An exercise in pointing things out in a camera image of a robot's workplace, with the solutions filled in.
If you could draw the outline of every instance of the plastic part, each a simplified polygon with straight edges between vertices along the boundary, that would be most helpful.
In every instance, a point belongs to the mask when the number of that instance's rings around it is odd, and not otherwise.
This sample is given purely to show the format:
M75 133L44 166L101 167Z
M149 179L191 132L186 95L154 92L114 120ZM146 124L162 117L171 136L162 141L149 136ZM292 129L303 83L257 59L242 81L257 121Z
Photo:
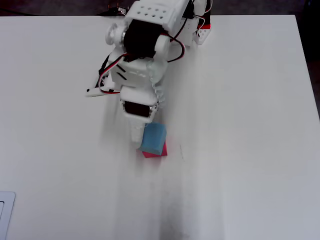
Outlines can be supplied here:
M145 126L141 147L142 152L161 155L166 141L166 126L152 122Z
M166 59L170 47L170 38L165 35L160 35L155 43L154 51L155 59Z
M163 78L168 67L168 62L163 58L149 61L146 68L149 72L150 82L154 93L158 99L159 107L163 108L166 105L166 98L164 93L164 87L161 85L160 80Z
M186 20L185 18L182 18L180 20L179 29L182 27L185 20ZM197 30L198 22L199 22L199 18L197 17L194 17L193 19L188 19L182 31L180 32L179 36L177 37L177 39L183 42L184 45L191 46L193 37L194 37L193 33Z
M133 19L158 24L169 34L173 34L187 7L187 0L162 0L153 3L149 0L135 1L125 16L130 23Z
M144 156L146 159L148 159L148 158L157 158L157 157L168 156L167 143L164 142L163 149L162 149L162 154L161 154L161 155L156 155L156 154L149 153L149 152L145 152L145 151L143 151L142 154L143 154L143 156Z
M115 44L117 47L121 47L123 45L123 36L126 28L126 25L117 25L116 23L113 23L106 31L106 44Z
M138 119L129 118L129 125L130 125L130 135L131 135L131 142L136 149L140 148L144 130L145 130L145 123Z
M198 33L199 36L195 33L194 34L194 41L198 44L198 45L202 45L206 38L208 37L209 33L211 32L211 28L209 29L199 29Z
M207 0L194 0L194 14L198 16L203 16L206 11Z
M157 104L158 99L152 88L135 88L130 86L123 86L120 92L122 101L133 102L137 104L153 106Z

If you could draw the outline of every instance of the blue cube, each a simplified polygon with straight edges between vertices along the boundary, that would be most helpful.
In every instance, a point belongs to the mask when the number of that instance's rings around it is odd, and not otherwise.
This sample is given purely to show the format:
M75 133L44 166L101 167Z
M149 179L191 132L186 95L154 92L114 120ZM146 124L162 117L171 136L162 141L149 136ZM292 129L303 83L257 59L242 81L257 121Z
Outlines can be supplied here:
M166 126L152 122L144 128L141 147L142 152L161 155L166 141Z

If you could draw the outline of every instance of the white surface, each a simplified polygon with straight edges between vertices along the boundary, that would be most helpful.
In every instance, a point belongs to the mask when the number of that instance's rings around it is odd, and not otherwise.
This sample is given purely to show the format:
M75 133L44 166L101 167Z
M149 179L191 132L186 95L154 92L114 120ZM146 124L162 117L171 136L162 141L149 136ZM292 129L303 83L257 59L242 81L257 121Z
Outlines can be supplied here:
M318 240L320 124L295 17L212 17L168 67L162 160L130 146L118 96L84 97L111 22L0 18L7 239Z

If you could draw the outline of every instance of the small block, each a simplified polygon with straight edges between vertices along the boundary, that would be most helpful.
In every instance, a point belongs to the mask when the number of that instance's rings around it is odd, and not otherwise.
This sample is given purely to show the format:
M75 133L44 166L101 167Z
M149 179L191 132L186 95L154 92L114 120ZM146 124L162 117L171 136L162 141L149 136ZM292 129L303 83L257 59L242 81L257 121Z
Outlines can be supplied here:
M164 142L163 150L162 150L162 154L161 154L161 155L157 155L157 154L153 154L153 153L149 153L149 152L145 152L145 151L143 151L142 154L144 155L144 157L145 157L146 159L148 159L148 158L156 158L156 157L168 156L167 144L166 144L166 142Z
M144 128L141 147L142 152L161 156L166 141L166 126L152 122Z

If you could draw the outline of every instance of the red wire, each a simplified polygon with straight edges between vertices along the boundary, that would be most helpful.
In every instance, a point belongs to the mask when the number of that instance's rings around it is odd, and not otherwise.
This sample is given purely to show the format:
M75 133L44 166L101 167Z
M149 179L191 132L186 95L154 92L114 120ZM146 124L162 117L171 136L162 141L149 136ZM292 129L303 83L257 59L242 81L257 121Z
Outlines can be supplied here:
M173 37L173 36L171 36L171 35L169 35L169 34L167 34L167 33L161 33L161 35L164 35L164 36L167 36L167 37L171 38L172 41L176 41L178 44L180 44L180 46L181 46L181 48L182 48L182 52L181 52L180 56L178 56L178 57L175 58L175 59L172 59L172 60L168 61L168 63L171 63L171 62L173 62L173 61L176 61L176 60L181 59L181 58L185 55L185 52L186 52L186 47L185 47L185 45L184 45L181 41L179 41L178 39L176 39L175 37Z
M105 68L105 70L103 71L103 73L101 73L101 75L100 75L100 77L99 77L99 80L98 80L98 83L99 83L99 84L101 84L101 78L102 78L102 76L103 76L106 72L108 72L113 66L117 65L117 63L120 61L120 59L121 59L122 57L125 57L125 56L128 56L128 54L127 54L127 53L122 54L122 55L119 56L114 62L112 62L110 65L108 65L108 66ZM119 91L104 91L104 90L102 90L102 89L100 89L100 91L101 91L102 93L104 93L104 94L119 94L119 93L120 93Z

